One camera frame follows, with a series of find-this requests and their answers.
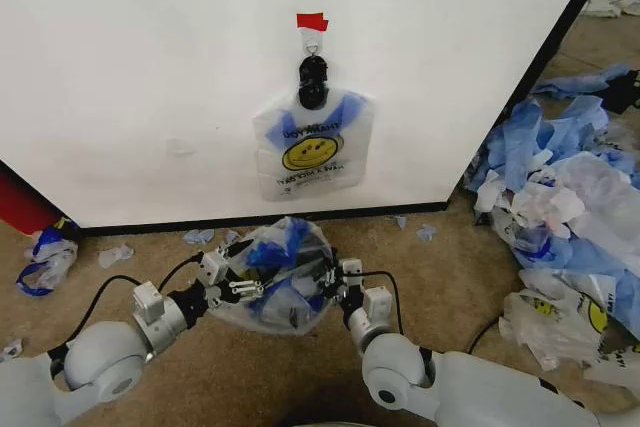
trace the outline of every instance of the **plastic scrap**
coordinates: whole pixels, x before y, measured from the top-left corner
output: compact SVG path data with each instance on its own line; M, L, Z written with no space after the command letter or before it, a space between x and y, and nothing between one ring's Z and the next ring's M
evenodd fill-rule
M235 230L227 230L227 233L224 234L224 242L226 245L231 245L235 242L235 240L240 237L240 234Z
M436 235L436 232L436 228L433 225L422 224L422 228L418 229L416 235L420 240L426 242L428 240L431 240L433 236Z
M20 357L20 354L22 354L22 339L16 339L2 349L0 363Z
M400 230L404 230L407 226L407 218L404 215L396 215L394 218L396 219L396 224L398 224Z
M610 65L606 69L570 77L543 80L533 88L534 94L546 92L554 99L567 99L581 94L599 92L609 87L609 80L627 75L631 66L626 62Z
M133 253L134 250L131 247L122 244L118 247L113 247L112 249L100 252L98 254L98 263L103 269L108 269L116 262L130 259L133 257Z
M505 298L501 335L526 344L543 370L561 358L595 363L614 279L549 269L524 270L520 278L527 288Z
M640 0L589 0L582 8L582 15L617 18L623 13L640 15Z
M20 272L16 285L24 293L41 297L53 292L67 275L78 255L77 226L61 218L44 229L27 255L29 264ZM35 282L31 279L38 275Z
M229 259L229 268L242 279L260 280L264 293L246 303L223 302L211 312L257 332L309 332L330 305L323 289L333 253L320 227L285 217L248 233L234 245L245 246Z
M590 81L606 82L616 69L626 69L621 65ZM568 85L561 87L571 90ZM492 228L525 268L527 292L505 300L505 335L529 345L545 368L561 358L588 361L589 375L611 381L613 360L620 356L627 365L621 378L640 373L640 354L631 345L640 339L640 171L635 139L609 121L601 103L579 96L558 118L546 119L537 101L522 102L491 130L465 185L478 194L476 213L489 214ZM541 277L527 277L536 272ZM607 295L588 290L605 277ZM584 295L605 299L606 305L596 303L633 342L615 355L603 351L601 336L589 333L576 307ZM551 305L554 314L540 317L540 305ZM640 388L640 382L625 382L618 384Z
M186 234L184 234L184 237L182 238L189 245L207 244L211 241L211 239L213 239L215 232L216 232L215 229L205 229L205 230L193 229L187 232Z

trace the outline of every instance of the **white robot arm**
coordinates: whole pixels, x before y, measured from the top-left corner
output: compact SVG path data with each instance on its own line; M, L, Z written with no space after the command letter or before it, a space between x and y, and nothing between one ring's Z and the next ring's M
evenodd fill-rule
M0 364L2 424L60 426L125 395L144 366L208 309L262 294L258 282L230 281L226 270L221 251L204 254L188 289L167 296L150 282L134 289L137 328L98 322L48 353ZM382 407L440 427L640 427L638 411L596 416L542 379L459 352L432 352L391 333L392 296L384 287L363 289L362 275L359 260L341 261L327 272L327 295L344 311L364 382ZM53 382L61 371L68 392Z

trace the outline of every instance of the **floor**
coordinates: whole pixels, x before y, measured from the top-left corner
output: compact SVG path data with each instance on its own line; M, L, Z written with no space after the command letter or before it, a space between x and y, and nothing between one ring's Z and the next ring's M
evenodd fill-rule
M640 18L582 18L576 23L545 77L574 74L628 60L640 68ZM548 103L549 109L557 106ZM640 132L637 110L624 120ZM409 216L405 230L391 217L322 222L326 237L341 256L357 256L365 268L389 269L398 281L406 334L438 351L463 350L473 335L502 308L504 296L519 290L517 264L488 227L474 227L473 199L454 192L446 212ZM415 232L422 223L438 233L423 242ZM211 247L224 237L216 233ZM102 269L98 252L126 242L134 257ZM73 330L98 286L126 273L158 282L182 259L198 250L181 232L91 238L66 281L51 295L31 298L14 285L29 240L0 224L0 341L24 337L25 355L60 343ZM193 270L172 281L186 286ZM131 287L114 284L93 317L131 319ZM592 409L617 411L634 403L624 389L581 379L576 365L541 373L526 348L502 340L496 329L481 340L480 357L541 375ZM94 409L74 425L269 426L343 420L380 426L431 425L412 414L392 413L369 398L360 359L334 309L310 335L269 337L243 331L213 317L154 361L141 384L125 398Z

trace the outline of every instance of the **blue plastic bag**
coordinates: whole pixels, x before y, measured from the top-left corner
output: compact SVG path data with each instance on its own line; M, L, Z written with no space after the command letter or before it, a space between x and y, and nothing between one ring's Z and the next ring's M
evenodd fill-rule
M609 87L609 80L627 75L629 70L631 70L631 66L622 62L597 72L543 80L533 88L532 93L546 92L554 99L567 99L577 97L580 94L591 94L605 90Z

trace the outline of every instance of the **smiley face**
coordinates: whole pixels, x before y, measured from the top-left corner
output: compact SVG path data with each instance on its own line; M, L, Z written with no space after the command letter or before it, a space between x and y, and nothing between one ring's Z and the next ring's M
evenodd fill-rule
M336 137L307 137L292 145L282 156L282 165L288 170L319 167L342 148L344 141Z

